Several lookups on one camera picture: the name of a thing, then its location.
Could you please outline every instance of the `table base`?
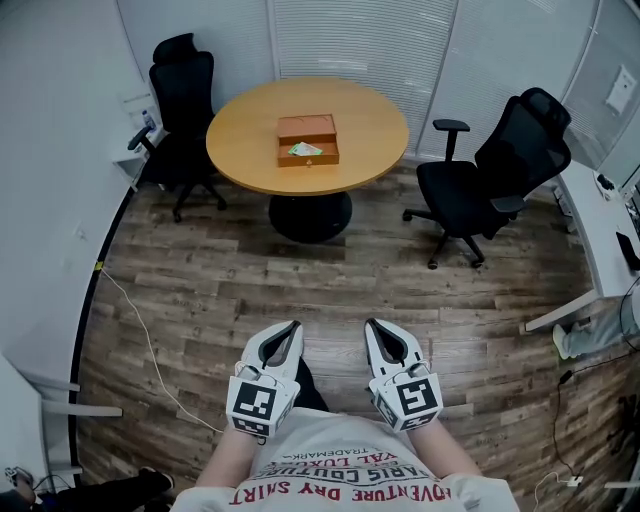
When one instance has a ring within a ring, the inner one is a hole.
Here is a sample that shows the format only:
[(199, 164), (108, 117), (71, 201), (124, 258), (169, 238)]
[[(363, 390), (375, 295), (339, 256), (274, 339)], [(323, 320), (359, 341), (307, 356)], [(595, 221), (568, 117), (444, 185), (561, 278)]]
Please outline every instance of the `table base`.
[(324, 242), (351, 220), (353, 207), (346, 192), (325, 196), (273, 196), (269, 218), (278, 233), (305, 244)]

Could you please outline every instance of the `person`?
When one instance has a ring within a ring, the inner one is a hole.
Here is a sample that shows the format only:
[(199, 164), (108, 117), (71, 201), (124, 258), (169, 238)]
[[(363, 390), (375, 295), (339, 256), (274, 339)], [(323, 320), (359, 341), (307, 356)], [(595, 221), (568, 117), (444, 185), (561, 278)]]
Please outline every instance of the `person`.
[[(142, 468), (138, 476), (133, 478), (76, 487), (57, 494), (41, 494), (42, 503), (36, 504), (33, 479), (24, 472), (19, 472), (15, 478), (15, 488), (0, 493), (2, 512), (133, 512), (138, 507), (152, 503), (151, 500), (174, 485), (170, 476), (152, 468)], [(145, 510), (150, 512), (151, 505)]]
[(616, 343), (622, 343), (624, 337), (637, 337), (640, 334), (640, 287), (633, 290), (631, 296), (622, 298), (622, 303), (593, 315), (591, 322), (583, 328), (574, 324), (567, 333), (560, 325), (553, 327), (553, 343), (562, 359), (590, 354)]
[(483, 477), (437, 419), (396, 436), (386, 424), (331, 414), (302, 359), (296, 381), (300, 394), (275, 437), (260, 445), (227, 427), (172, 512), (518, 510), (507, 483)]

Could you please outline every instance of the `orange box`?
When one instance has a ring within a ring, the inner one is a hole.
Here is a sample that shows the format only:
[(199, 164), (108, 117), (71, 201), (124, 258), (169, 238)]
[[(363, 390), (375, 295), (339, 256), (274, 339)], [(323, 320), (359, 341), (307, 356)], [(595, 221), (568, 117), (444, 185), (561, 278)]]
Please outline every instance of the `orange box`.
[[(278, 166), (335, 165), (340, 162), (336, 127), (331, 114), (281, 117), (278, 119)], [(322, 150), (321, 155), (290, 155), (289, 150), (306, 142)]]

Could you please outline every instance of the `wooden floor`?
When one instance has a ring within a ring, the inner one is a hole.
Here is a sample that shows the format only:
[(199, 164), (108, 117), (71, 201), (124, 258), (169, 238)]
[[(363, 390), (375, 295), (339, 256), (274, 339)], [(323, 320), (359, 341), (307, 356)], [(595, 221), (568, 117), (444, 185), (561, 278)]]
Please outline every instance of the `wooden floor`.
[[(577, 297), (590, 282), (576, 240), (564, 230), (551, 194), (537, 194), (493, 241), (477, 237), (487, 262), (450, 241), (438, 270), (427, 269), (440, 235), (431, 221), (401, 220), (424, 203), (413, 170), (397, 168), (351, 192), (353, 220), (323, 245), (298, 245), (271, 228), (268, 197), (221, 184), (229, 209), (193, 196), (182, 224), (175, 200), (155, 187), (132, 200), (106, 269), (146, 322), (167, 388), (202, 419), (225, 426), (228, 377), (250, 335), (297, 319), (305, 360), (329, 407), (376, 417), (363, 391), (369, 374), (363, 322), (375, 316), (414, 333), (440, 378), (442, 415), (488, 476), (505, 478), (523, 510), (550, 471), (566, 478), (552, 441), (556, 385), (569, 368), (550, 333), (521, 336), (518, 326)], [(539, 510), (607, 510), (603, 482), (628, 477), (632, 448), (609, 455), (631, 360), (584, 372), (562, 388), (559, 448), (585, 477), (572, 495), (553, 478), (541, 486)], [(194, 424), (163, 394), (144, 331), (122, 294), (101, 276), (81, 362), (81, 400), (120, 406), (122, 419), (79, 422), (80, 462), (89, 482), (152, 465), (191, 485), (216, 436)]]

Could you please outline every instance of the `black pants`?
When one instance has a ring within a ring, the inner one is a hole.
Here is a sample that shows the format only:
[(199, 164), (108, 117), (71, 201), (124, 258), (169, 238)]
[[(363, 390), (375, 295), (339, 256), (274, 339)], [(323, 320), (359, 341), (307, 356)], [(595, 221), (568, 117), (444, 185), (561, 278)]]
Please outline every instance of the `black pants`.
[(307, 409), (329, 412), (327, 404), (313, 383), (311, 371), (302, 358), (300, 358), (300, 364), (298, 365), (296, 382), (300, 384), (300, 394), (296, 401), (293, 402), (294, 407), (306, 407)]
[(170, 487), (167, 477), (142, 469), (134, 478), (77, 487), (41, 498), (47, 512), (132, 512)]

